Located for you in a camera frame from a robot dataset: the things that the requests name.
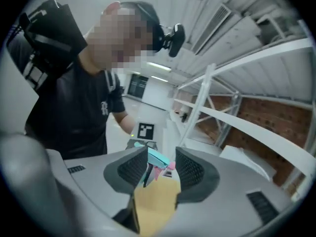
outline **light blue object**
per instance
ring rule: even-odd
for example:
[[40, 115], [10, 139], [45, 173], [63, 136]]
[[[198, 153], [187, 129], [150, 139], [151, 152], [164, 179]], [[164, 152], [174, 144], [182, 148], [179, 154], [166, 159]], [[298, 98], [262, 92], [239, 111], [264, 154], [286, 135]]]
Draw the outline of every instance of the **light blue object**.
[[[144, 147], [144, 145], [140, 144], [139, 142], [134, 143], [135, 147]], [[159, 153], [158, 151], [148, 148], [148, 163], [156, 166], [158, 168], [165, 169], [170, 164], [170, 160]]]

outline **red brick wall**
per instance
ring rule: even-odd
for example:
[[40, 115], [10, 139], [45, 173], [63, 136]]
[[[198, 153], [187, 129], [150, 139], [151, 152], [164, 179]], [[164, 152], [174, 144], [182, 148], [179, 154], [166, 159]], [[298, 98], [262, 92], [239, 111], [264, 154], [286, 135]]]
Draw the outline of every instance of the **red brick wall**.
[[[229, 97], [211, 98], [217, 110], [228, 107], [231, 100]], [[310, 126], [311, 114], [311, 111], [276, 102], [243, 98], [237, 116], [273, 131], [296, 145], [303, 147]], [[218, 137], [218, 129], [214, 118], [203, 121], [198, 126], [213, 138], [214, 141]], [[276, 170], [274, 182], [279, 186], [285, 182], [294, 168], [292, 164], [279, 154], [234, 127], [232, 127], [222, 148], [226, 145], [251, 150], [265, 159]]]

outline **person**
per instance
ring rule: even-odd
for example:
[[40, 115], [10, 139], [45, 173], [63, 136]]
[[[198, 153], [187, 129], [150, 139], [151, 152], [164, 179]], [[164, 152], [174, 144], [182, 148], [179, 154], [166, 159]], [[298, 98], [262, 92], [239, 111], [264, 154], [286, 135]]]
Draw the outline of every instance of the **person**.
[[[107, 6], [84, 36], [87, 47], [71, 69], [41, 94], [28, 118], [27, 133], [46, 148], [59, 151], [63, 159], [106, 154], [110, 113], [130, 134], [135, 121], [125, 110], [113, 69], [133, 62], [142, 50], [153, 50], [152, 26], [158, 22], [155, 9], [146, 2], [116, 1]], [[19, 34], [8, 50], [23, 73], [31, 46]]]

